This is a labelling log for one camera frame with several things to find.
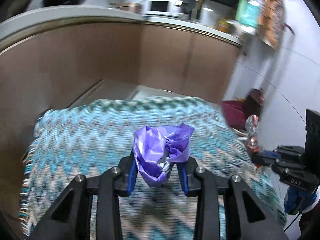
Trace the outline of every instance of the zigzag patterned fabric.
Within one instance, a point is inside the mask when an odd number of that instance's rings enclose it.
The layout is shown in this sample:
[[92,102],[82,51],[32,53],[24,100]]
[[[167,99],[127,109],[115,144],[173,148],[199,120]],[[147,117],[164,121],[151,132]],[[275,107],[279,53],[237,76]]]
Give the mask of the zigzag patterned fabric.
[[[243,144],[222,113],[200,98],[153,97],[143,100],[97,100],[73,109],[50,110],[36,125],[39,137],[26,159],[20,219],[28,236],[50,204],[77,174],[97,176],[116,166],[132,149],[133,133],[144,125],[191,125],[191,156],[216,175],[239,174],[279,223],[286,215],[270,178],[257,174]],[[90,239],[95,239],[97,199],[92,205]],[[138,174],[130,198],[119,198],[124,239],[192,239],[196,198],[181,191],[177,169],[169,182],[149,188]],[[220,238],[226,239],[223,200]]]

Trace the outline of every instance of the wire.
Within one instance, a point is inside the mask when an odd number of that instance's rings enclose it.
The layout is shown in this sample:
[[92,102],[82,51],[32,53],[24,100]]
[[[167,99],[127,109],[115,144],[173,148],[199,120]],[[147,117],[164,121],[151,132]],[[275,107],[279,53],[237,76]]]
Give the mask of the wire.
[[[313,192],[313,194],[317,192],[318,187],[319,187],[319,184],[317,185],[317,187],[316,187],[315,191]],[[312,202],[312,200],[313,200],[313,199],[311,199],[311,200],[309,201],[308,205],[307,205],[303,210],[300,210],[300,211],[299,211],[299,214],[298,214],[298,215],[294,218],[294,220],[292,220],[292,222],[286,227],[286,229],[284,230],[284,232],[293,224],[293,222],[295,222],[295,221],[297,220],[297,218],[298,218],[298,217],[301,215],[301,213],[309,206],[309,204]]]

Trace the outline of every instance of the silver bolt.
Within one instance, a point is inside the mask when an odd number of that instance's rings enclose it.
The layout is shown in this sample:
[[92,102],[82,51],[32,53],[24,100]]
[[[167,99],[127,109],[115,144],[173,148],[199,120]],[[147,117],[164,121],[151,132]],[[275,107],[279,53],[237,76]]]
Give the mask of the silver bolt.
[[75,180],[76,180],[77,182],[81,182],[81,181],[84,180],[84,176],[81,175],[81,174],[79,174],[79,175],[77,175],[77,176],[75,177]]
[[205,168],[204,168],[204,167],[201,167],[201,166],[198,166],[198,167],[196,167],[196,172],[198,172],[198,173],[204,173],[204,172],[205,172]]
[[118,174],[119,172],[121,172],[121,169],[119,167],[113,167],[111,169],[111,172],[114,173],[114,174]]
[[232,180],[234,181],[234,182],[239,182],[239,181],[241,181],[241,177],[239,176],[239,175],[232,175]]

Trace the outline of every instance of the plastic bag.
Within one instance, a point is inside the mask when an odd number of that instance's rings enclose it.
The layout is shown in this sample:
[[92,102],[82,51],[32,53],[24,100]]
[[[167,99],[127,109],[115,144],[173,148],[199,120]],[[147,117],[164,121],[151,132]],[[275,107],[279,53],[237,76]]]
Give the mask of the plastic bag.
[[194,128],[179,126],[145,126],[134,133],[132,151],[149,187],[168,181],[175,163],[186,162],[190,156],[190,137]]

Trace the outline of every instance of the white microwave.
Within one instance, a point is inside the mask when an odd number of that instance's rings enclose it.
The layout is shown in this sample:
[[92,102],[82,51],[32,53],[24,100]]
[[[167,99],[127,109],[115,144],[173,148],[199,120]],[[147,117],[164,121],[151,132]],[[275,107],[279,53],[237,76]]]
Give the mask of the white microwave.
[[144,14],[178,17],[181,0],[146,0]]

